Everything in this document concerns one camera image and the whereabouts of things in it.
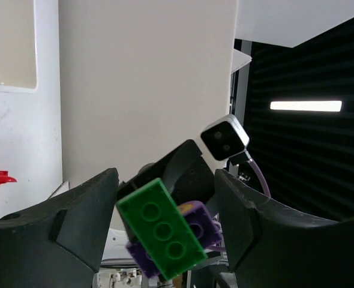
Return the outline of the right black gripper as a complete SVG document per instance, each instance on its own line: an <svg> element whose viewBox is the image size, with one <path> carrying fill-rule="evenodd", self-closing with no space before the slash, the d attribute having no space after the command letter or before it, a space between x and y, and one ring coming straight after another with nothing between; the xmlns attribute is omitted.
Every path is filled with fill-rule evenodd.
<svg viewBox="0 0 354 288"><path fill-rule="evenodd" d="M197 143L188 139L156 163L119 186L121 199L150 181L160 178L177 205L198 200L206 205L211 216L218 213L215 203L214 170L203 157Z"/></svg>

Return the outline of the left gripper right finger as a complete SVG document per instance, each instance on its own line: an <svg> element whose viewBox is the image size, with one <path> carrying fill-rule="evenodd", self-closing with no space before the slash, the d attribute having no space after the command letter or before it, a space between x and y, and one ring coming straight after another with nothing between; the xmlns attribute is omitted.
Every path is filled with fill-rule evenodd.
<svg viewBox="0 0 354 288"><path fill-rule="evenodd" d="M354 287L354 217L333 221L298 211L221 169L214 186L239 287Z"/></svg>

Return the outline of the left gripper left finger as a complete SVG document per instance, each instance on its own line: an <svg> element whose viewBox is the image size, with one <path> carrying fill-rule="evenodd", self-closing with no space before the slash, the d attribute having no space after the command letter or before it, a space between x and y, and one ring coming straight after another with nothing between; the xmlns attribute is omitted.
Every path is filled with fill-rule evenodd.
<svg viewBox="0 0 354 288"><path fill-rule="evenodd" d="M91 287L118 191L109 168L0 219L0 287Z"/></svg>

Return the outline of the green lego plate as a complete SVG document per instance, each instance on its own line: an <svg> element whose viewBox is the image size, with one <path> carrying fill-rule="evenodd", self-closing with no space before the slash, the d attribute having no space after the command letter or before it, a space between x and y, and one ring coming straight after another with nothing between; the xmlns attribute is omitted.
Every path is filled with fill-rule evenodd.
<svg viewBox="0 0 354 288"><path fill-rule="evenodd" d="M134 233L127 250L147 278L171 280L208 258L160 178L119 199L116 207Z"/></svg>

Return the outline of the purple flower lego block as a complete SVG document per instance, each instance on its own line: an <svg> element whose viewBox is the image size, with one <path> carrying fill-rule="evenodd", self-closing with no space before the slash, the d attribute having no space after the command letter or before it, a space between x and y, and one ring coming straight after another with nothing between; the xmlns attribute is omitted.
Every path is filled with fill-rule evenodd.
<svg viewBox="0 0 354 288"><path fill-rule="evenodd" d="M202 202L196 200L185 202L179 205L178 209L204 250L216 246L223 239L220 228L214 223ZM148 278L156 275L163 275L165 278L160 268L156 266L150 254L146 252L139 241L134 244L127 242L126 249Z"/></svg>

